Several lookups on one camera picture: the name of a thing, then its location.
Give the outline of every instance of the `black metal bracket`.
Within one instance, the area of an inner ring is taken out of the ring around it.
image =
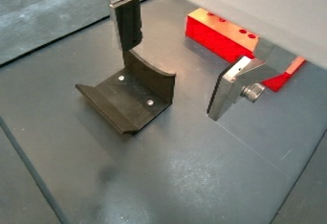
[[[74,87],[123,134],[136,133],[172,104],[175,77],[133,52],[123,53],[125,68],[96,87]]]

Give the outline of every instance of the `gray surface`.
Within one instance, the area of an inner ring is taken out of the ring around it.
[[[0,222],[58,224],[0,124]]]
[[[327,69],[325,0],[189,0]]]
[[[0,2],[0,64],[108,16],[106,0]]]
[[[272,224],[323,224],[327,220],[327,133]]]
[[[120,136],[74,90],[123,68],[105,21],[0,70],[0,115],[73,223],[269,223],[327,127],[327,72],[205,109],[227,63],[184,37],[183,0],[141,4],[137,53],[176,73],[172,106]]]

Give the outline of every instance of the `red block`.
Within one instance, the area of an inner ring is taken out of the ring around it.
[[[257,35],[204,9],[197,9],[188,15],[185,35],[231,63],[239,56],[253,58]],[[281,75],[261,83],[277,92],[304,62],[305,60],[297,57]]]

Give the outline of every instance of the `screw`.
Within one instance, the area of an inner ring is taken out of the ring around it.
[[[153,103],[152,100],[149,100],[149,101],[147,102],[147,104],[148,104],[148,106],[152,106],[155,103]]]

